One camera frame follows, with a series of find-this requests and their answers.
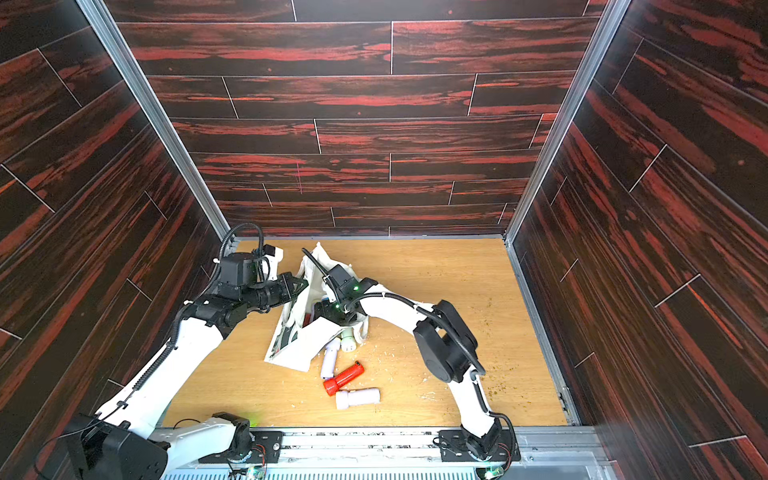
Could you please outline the white canvas tote bag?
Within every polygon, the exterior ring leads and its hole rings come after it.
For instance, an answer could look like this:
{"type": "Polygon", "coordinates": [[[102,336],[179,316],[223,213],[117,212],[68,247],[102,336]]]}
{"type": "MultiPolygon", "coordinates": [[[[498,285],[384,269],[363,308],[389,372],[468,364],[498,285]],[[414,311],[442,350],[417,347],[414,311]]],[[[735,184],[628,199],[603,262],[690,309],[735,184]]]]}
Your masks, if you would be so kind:
{"type": "Polygon", "coordinates": [[[345,329],[344,312],[336,308],[335,295],[325,284],[323,272],[312,260],[304,257],[297,277],[306,280],[308,287],[296,300],[283,306],[264,361],[280,367],[307,372],[311,361],[345,329]],[[316,304],[327,300],[334,312],[341,313],[340,320],[314,312],[316,304]]]}

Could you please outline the white flashlight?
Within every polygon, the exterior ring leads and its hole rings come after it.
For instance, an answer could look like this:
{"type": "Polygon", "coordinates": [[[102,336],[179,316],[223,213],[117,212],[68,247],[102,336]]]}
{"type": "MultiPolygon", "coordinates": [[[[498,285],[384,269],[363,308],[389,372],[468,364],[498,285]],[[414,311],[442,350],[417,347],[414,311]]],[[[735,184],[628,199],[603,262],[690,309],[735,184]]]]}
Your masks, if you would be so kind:
{"type": "Polygon", "coordinates": [[[335,394],[336,408],[346,410],[350,407],[378,404],[381,394],[378,388],[358,390],[339,390],[335,394]]]}
{"type": "Polygon", "coordinates": [[[336,361],[340,349],[341,341],[339,338],[334,338],[325,346],[324,357],[321,366],[321,378],[323,380],[328,380],[334,377],[336,361]]]}
{"type": "Polygon", "coordinates": [[[344,352],[352,352],[357,348],[357,342],[354,337],[342,337],[340,339],[340,347],[344,352]]]}

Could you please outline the white flashlight bottom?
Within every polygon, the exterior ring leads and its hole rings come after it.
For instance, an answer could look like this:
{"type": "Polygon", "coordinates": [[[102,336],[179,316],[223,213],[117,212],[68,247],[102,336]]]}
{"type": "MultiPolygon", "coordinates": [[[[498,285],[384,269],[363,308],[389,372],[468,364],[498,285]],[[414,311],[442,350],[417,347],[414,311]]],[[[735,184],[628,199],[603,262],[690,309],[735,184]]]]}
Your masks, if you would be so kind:
{"type": "Polygon", "coordinates": [[[358,390],[339,390],[335,394],[336,408],[346,410],[350,407],[378,404],[381,394],[378,388],[358,390]]]}

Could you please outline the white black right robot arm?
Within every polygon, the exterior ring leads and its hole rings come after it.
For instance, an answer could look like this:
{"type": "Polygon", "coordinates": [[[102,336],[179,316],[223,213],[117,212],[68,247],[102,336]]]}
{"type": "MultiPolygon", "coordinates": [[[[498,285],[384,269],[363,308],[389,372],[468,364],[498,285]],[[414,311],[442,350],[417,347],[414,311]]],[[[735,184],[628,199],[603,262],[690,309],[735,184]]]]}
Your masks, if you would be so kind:
{"type": "Polygon", "coordinates": [[[371,278],[357,279],[340,264],[330,269],[314,264],[330,288],[334,311],[380,318],[413,335],[427,369],[451,391],[473,458],[487,461],[499,446],[509,451],[509,462],[521,458],[511,420],[491,410],[482,388],[486,370],[477,339],[450,302],[417,302],[371,278]]]}

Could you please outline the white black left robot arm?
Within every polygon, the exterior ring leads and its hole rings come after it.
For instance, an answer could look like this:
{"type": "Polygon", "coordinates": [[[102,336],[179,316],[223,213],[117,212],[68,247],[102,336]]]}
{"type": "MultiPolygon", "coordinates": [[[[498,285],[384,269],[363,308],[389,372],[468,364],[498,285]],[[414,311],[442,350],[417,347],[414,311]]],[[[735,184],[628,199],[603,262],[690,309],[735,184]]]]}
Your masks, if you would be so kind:
{"type": "Polygon", "coordinates": [[[77,416],[66,439],[79,479],[159,479],[200,458],[244,462],[252,455],[247,419],[217,413],[189,427],[158,432],[156,424],[183,384],[253,311],[295,300],[304,279],[285,272],[274,280],[216,282],[178,312],[174,330],[140,372],[93,416],[77,416]]]}

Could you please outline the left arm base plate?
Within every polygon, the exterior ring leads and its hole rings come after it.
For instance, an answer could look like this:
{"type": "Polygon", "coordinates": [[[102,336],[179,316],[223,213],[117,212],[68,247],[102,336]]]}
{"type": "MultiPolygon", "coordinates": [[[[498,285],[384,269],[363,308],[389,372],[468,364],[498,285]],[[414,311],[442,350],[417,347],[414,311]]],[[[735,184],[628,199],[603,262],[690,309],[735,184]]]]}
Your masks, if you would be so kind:
{"type": "Polygon", "coordinates": [[[251,429],[249,437],[237,434],[231,447],[204,456],[201,464],[275,464],[279,461],[284,433],[280,430],[251,429]]]}

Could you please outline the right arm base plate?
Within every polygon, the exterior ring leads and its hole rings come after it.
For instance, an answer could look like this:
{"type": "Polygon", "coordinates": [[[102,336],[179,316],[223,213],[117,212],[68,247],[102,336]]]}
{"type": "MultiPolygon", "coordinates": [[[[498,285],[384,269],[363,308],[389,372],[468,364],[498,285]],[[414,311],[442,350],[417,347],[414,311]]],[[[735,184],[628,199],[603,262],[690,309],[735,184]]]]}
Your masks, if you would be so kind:
{"type": "Polygon", "coordinates": [[[439,430],[432,443],[442,462],[518,462],[521,452],[509,430],[502,428],[495,441],[475,438],[464,428],[439,430]]]}

